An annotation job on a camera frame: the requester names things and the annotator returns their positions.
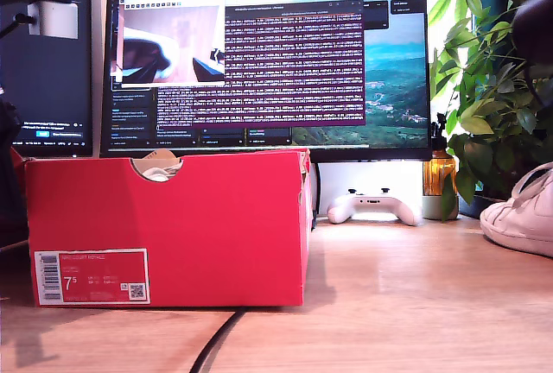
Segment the qr code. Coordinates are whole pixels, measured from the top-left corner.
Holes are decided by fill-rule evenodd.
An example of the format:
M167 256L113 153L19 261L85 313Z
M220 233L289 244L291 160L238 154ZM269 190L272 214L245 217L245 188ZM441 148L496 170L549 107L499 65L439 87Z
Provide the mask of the qr code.
M146 300L146 284L129 284L129 298L131 301Z

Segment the monitor screen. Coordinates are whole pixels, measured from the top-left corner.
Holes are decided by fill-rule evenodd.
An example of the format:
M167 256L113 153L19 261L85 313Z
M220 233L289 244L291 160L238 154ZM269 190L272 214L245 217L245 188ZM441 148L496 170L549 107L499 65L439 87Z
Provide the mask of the monitor screen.
M108 0L101 155L425 159L426 0Z
M0 41L0 98L24 121L14 141L21 155L92 155L91 0L72 1L53 4L51 14L40 8L38 32L20 26ZM0 26L33 9L2 6Z

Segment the white wall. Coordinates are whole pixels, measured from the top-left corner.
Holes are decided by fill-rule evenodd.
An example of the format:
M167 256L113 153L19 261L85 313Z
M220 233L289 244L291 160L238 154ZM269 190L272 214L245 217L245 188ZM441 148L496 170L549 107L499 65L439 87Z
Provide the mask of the white wall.
M99 152L99 131L102 100L105 0L92 0L92 78L95 154ZM331 199L357 188L364 193L379 193L389 187L392 193L420 203L422 166L416 161L385 161L379 163L337 163L321 165L321 211L327 210Z

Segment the landscape wallpaper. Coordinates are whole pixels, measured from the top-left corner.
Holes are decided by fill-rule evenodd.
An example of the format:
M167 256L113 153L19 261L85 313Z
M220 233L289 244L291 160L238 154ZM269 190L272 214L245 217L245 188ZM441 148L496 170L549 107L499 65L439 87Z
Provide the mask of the landscape wallpaper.
M306 146L419 148L428 143L424 15L390 15L390 28L365 32L365 126L298 127Z

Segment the shoe box label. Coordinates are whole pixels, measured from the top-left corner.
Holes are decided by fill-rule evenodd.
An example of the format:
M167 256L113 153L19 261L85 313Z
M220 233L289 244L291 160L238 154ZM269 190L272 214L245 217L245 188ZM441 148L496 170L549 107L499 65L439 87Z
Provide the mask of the shoe box label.
M42 306L149 304L146 249L36 251Z

